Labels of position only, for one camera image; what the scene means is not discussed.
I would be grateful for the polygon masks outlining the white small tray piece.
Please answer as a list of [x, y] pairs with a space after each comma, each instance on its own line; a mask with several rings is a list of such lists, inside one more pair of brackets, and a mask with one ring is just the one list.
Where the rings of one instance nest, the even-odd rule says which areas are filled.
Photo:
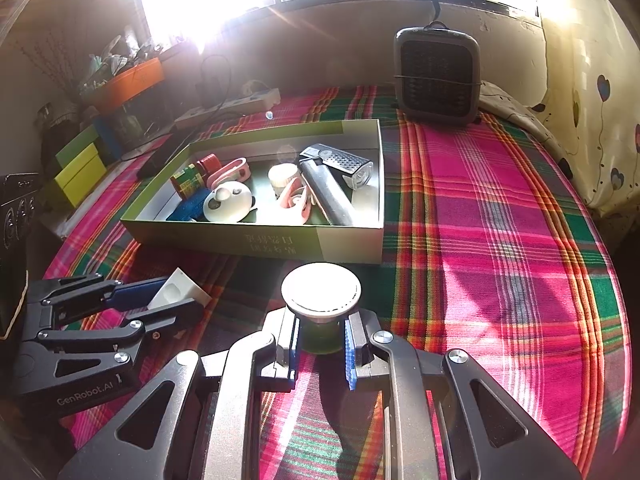
[[166, 282], [160, 286], [160, 289], [148, 304], [148, 309], [159, 309], [185, 299], [193, 299], [201, 306], [206, 307], [212, 297], [198, 286], [186, 272], [177, 268], [170, 274]]

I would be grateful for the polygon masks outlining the blue small cup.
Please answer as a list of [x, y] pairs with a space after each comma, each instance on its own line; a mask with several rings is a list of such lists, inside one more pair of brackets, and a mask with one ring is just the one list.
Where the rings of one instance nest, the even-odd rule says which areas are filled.
[[201, 221], [206, 220], [203, 205], [209, 196], [208, 188], [200, 188], [186, 200], [178, 203], [175, 210], [167, 217], [167, 221]]

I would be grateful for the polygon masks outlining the white round panda gadget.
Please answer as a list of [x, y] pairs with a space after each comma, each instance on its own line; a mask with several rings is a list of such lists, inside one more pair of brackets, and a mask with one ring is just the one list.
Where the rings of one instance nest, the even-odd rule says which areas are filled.
[[203, 203], [203, 214], [208, 222], [236, 223], [254, 209], [254, 197], [248, 186], [238, 181], [227, 181], [210, 192]]

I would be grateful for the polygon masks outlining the red-capped brown pill bottle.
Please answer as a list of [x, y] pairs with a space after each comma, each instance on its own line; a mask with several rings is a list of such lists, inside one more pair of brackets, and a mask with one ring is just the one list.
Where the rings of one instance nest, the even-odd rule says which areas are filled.
[[170, 177], [170, 183], [178, 196], [187, 200], [200, 188], [204, 188], [207, 178], [220, 168], [220, 160], [212, 153], [176, 171]]

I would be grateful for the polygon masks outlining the green spool white top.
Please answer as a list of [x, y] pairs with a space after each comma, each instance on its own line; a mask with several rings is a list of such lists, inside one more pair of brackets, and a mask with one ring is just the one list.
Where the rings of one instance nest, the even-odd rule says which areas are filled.
[[281, 295], [300, 321], [304, 351], [332, 354], [343, 348], [344, 321], [361, 297], [361, 284], [354, 272], [335, 263], [306, 263], [283, 279]]

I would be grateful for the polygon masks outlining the pink white clip toy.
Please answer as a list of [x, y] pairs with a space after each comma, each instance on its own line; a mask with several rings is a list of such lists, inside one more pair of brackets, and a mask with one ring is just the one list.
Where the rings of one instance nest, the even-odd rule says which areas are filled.
[[233, 159], [207, 177], [206, 186], [213, 191], [221, 183], [228, 181], [245, 182], [250, 178], [250, 165], [245, 157]]

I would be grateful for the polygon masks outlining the white cylindrical small jar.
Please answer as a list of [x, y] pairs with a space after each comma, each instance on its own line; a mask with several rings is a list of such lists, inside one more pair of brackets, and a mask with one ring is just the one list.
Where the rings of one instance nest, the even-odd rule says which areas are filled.
[[299, 170], [292, 162], [282, 162], [282, 164], [273, 165], [268, 171], [268, 179], [272, 186], [274, 194], [279, 197], [284, 189], [292, 182], [296, 181], [294, 190], [300, 187]]

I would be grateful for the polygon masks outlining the black bike light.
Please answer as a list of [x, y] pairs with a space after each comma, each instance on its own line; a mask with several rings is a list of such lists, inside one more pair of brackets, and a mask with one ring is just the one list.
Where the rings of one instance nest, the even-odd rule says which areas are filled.
[[336, 171], [352, 190], [367, 185], [373, 172], [373, 162], [351, 152], [340, 150], [322, 143], [307, 146], [299, 153], [299, 160], [322, 162]]

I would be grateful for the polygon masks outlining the black speaker device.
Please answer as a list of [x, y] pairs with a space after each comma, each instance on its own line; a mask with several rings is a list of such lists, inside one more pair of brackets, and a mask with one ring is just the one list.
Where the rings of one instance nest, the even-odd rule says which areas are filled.
[[41, 188], [36, 172], [1, 177], [1, 340], [10, 338], [28, 280], [26, 238]]

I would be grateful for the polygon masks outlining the yellow green boxes stack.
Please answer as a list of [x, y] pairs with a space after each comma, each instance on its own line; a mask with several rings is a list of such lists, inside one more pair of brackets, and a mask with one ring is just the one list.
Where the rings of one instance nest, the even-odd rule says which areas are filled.
[[48, 185], [54, 209], [76, 209], [105, 176], [106, 168], [96, 146], [99, 140], [96, 127], [88, 126], [55, 155], [60, 170]]

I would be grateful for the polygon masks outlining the plaid tablecloth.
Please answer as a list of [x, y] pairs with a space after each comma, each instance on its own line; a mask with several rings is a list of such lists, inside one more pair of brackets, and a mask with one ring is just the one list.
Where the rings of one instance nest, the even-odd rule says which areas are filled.
[[[462, 132], [418, 125], [393, 99], [380, 87], [314, 90], [284, 96], [271, 119], [234, 118], [199, 137], [377, 119], [385, 228], [381, 264], [352, 266], [363, 307], [416, 348], [471, 353], [593, 478], [625, 437], [632, 364], [620, 285], [582, 199], [528, 132], [482, 112]], [[213, 353], [253, 333], [299, 262], [140, 245], [120, 217], [145, 187], [142, 162], [108, 186], [44, 277], [134, 282], [178, 266], [209, 293], [203, 322], [149, 354], [145, 382], [182, 348]], [[262, 397], [260, 478], [382, 479], [380, 396], [348, 391], [340, 356], [300, 364], [293, 392]]]

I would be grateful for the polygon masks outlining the black smartphone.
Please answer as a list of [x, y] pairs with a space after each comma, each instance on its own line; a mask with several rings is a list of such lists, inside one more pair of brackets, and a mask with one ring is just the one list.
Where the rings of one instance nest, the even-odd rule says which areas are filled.
[[139, 181], [155, 177], [166, 164], [179, 153], [192, 136], [190, 130], [175, 130], [165, 140], [165, 142], [157, 148], [150, 158], [142, 165], [137, 172]]

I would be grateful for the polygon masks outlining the green and white cardboard tray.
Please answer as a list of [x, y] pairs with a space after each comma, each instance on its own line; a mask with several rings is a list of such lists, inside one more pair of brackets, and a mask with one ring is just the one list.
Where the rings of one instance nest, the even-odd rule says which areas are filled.
[[[311, 194], [298, 167], [299, 153], [322, 143], [371, 159], [368, 184], [349, 188], [334, 170], [331, 174], [354, 207], [352, 226], [332, 226]], [[244, 183], [254, 197], [254, 209], [240, 222], [167, 221], [182, 199], [170, 177], [191, 162], [214, 153], [221, 167], [245, 157], [252, 175]], [[292, 162], [309, 188], [312, 200], [302, 226], [278, 222], [277, 200], [268, 179], [271, 166]], [[375, 119], [310, 122], [271, 127], [193, 142], [183, 148], [122, 215], [122, 223], [141, 244], [194, 249], [200, 252], [320, 260], [342, 263], [380, 263], [384, 231], [384, 160], [381, 127]]]

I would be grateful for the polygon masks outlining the heart pattern curtain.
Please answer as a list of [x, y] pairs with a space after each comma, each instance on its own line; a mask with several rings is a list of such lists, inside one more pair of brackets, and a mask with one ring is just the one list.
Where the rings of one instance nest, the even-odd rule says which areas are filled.
[[600, 218], [639, 212], [639, 46], [610, 0], [537, 0], [546, 47], [544, 96], [526, 106], [485, 81], [480, 102], [567, 162]]

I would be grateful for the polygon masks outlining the small grey space heater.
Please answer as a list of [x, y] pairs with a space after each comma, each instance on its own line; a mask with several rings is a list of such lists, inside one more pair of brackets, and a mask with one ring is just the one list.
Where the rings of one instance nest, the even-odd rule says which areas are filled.
[[480, 45], [449, 28], [401, 29], [394, 40], [394, 84], [398, 107], [409, 118], [467, 125], [480, 102]]

